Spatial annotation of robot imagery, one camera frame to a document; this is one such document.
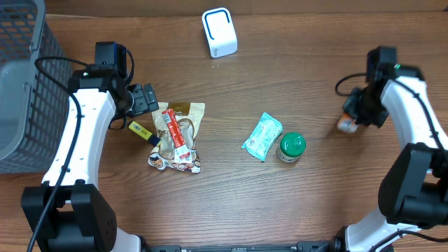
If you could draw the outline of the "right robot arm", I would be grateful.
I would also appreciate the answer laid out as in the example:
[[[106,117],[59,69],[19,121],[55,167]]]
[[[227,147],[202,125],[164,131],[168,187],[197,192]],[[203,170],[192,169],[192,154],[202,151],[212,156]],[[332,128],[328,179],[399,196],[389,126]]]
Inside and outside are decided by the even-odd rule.
[[[381,127],[392,119],[400,154],[381,182],[378,206],[356,224],[342,227],[320,251],[392,251],[394,241],[415,236],[445,243],[445,238],[422,234],[447,224],[447,135],[416,66],[398,62],[394,47],[379,46],[367,54],[366,87],[346,94],[341,132],[358,126]]]

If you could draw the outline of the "orange tissue pack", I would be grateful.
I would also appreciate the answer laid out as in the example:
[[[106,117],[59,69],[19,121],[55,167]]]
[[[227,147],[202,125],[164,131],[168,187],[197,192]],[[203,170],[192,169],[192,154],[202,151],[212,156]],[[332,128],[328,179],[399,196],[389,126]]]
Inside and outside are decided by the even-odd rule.
[[[337,123],[337,129],[341,132],[351,134],[356,132],[356,130],[358,129],[358,124],[356,123],[356,120],[350,115],[343,113]]]

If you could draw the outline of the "teal wet wipes pack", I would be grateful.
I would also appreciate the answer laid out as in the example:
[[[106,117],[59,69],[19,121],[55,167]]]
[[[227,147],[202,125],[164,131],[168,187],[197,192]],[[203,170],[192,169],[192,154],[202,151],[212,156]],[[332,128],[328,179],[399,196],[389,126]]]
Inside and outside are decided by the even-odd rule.
[[[245,140],[241,148],[253,157],[264,162],[270,148],[283,132],[283,125],[270,114],[264,112],[250,137]]]

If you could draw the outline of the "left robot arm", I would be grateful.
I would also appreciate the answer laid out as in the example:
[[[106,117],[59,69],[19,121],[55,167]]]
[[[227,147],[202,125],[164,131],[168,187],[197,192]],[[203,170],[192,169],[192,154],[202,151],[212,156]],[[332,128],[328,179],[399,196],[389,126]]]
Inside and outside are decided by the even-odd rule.
[[[83,63],[67,83],[69,114],[54,160],[39,186],[26,187],[21,205],[33,232],[28,251],[149,251],[146,240],[118,227],[98,189],[106,132],[115,120],[158,110],[151,85],[131,83],[132,53],[112,42],[95,45],[94,64]]]

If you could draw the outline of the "brown snack bag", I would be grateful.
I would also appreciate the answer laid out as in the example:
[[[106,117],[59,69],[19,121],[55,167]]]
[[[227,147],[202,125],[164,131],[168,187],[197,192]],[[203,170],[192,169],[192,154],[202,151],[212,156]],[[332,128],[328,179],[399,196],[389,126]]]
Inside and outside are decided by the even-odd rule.
[[[200,157],[195,147],[195,139],[204,117],[205,103],[159,102],[158,106],[159,109],[152,112],[151,115],[161,142],[150,152],[148,164],[159,170],[176,169],[182,172],[200,173]],[[162,114],[166,110],[172,110],[174,114],[185,146],[190,151],[188,157],[181,159],[176,156],[174,138]]]

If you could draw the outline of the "green lid jar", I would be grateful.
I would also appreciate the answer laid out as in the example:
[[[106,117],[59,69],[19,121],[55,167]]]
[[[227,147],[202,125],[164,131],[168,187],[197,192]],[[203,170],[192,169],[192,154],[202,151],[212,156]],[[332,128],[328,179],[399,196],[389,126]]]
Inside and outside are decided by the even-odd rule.
[[[290,132],[279,142],[276,154],[281,161],[292,163],[298,161],[306,147],[307,142],[301,134]]]

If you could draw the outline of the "red chocolate bar wrapper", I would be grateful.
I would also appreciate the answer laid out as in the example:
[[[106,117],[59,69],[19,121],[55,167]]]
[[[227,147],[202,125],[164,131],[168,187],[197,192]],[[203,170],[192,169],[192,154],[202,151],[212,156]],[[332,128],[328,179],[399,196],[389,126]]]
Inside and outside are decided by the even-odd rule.
[[[191,163],[191,151],[183,138],[174,110],[169,108],[163,111],[162,117],[174,142],[174,161],[177,163]]]

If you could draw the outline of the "yellow highlighter marker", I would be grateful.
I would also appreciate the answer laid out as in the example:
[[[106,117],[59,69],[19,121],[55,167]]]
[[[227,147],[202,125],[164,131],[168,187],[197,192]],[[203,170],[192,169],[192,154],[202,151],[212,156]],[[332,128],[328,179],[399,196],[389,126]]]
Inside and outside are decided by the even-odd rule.
[[[128,128],[153,146],[159,146],[161,143],[158,136],[133,120],[128,124]]]

